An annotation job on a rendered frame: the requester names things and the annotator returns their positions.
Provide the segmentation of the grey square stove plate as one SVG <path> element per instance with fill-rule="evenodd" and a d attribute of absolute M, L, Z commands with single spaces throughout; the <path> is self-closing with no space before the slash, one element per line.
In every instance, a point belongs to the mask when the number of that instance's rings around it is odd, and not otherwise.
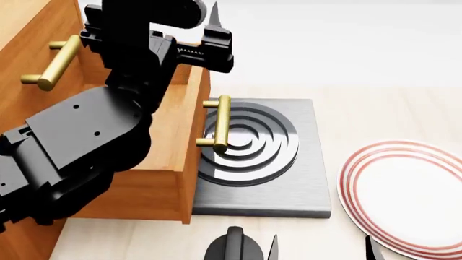
<path fill-rule="evenodd" d="M 299 136 L 297 158 L 285 173 L 257 186 L 220 186 L 200 179 L 198 172 L 192 213 L 329 218 L 331 200 L 313 102 L 309 99 L 233 101 L 266 105 L 286 116 Z"/>

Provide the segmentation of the dark ringed stove burner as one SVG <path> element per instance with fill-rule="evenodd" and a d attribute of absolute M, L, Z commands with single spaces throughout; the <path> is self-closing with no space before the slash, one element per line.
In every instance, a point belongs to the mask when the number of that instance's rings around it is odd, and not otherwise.
<path fill-rule="evenodd" d="M 227 150 L 201 149 L 199 178 L 220 186 L 257 186 L 285 173 L 297 158 L 299 136 L 273 108 L 233 101 Z"/>

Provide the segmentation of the wooden cabinet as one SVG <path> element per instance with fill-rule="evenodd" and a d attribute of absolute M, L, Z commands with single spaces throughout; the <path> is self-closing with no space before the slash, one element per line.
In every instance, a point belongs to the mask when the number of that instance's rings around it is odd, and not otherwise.
<path fill-rule="evenodd" d="M 30 218 L 7 222 L 6 231 L 0 233 L 0 260 L 49 260 L 65 222 L 58 220 L 48 227 Z"/>

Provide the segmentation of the white plate with red rings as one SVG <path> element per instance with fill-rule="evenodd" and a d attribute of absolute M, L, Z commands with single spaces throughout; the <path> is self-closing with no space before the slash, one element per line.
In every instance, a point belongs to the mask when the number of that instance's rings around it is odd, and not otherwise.
<path fill-rule="evenodd" d="M 336 189 L 350 220 L 380 245 L 416 260 L 462 260 L 462 153 L 373 142 L 345 159 Z"/>

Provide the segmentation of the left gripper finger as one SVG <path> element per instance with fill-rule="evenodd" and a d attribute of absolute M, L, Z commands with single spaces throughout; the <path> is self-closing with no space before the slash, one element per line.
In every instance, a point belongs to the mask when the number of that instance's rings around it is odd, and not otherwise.
<path fill-rule="evenodd" d="M 107 69 L 107 62 L 103 50 L 103 8 L 96 4 L 88 4 L 84 8 L 87 20 L 80 32 L 80 39 L 84 47 L 89 47 L 92 53 L 97 53 Z"/>
<path fill-rule="evenodd" d="M 217 1 L 212 6 L 209 23 L 204 28 L 201 48 L 209 71 L 230 73 L 234 66 L 232 33 L 222 27 Z"/>

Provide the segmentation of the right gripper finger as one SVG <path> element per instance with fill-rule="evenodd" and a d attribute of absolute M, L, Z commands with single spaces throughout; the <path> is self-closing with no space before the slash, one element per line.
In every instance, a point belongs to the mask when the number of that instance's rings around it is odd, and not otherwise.
<path fill-rule="evenodd" d="M 278 235 L 274 235 L 267 260 L 279 260 Z"/>
<path fill-rule="evenodd" d="M 366 260 L 385 260 L 380 247 L 371 235 L 365 237 Z"/>

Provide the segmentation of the closed wooden drawer front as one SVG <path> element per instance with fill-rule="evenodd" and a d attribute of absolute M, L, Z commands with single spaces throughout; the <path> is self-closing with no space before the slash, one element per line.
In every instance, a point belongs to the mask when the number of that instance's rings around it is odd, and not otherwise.
<path fill-rule="evenodd" d="M 78 0 L 0 0 L 0 134 L 72 95 L 102 86 L 109 74 L 100 57 L 81 47 L 50 92 L 22 84 L 26 74 L 42 74 L 58 51 L 48 44 L 79 34 Z"/>

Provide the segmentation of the open wooden drawer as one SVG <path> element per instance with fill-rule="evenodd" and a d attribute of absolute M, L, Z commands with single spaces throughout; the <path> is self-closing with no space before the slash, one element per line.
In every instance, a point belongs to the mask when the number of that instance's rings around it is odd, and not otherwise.
<path fill-rule="evenodd" d="M 116 173 L 109 190 L 75 218 L 191 221 L 206 110 L 209 71 L 180 64 L 152 117 L 150 151 L 136 167 Z"/>

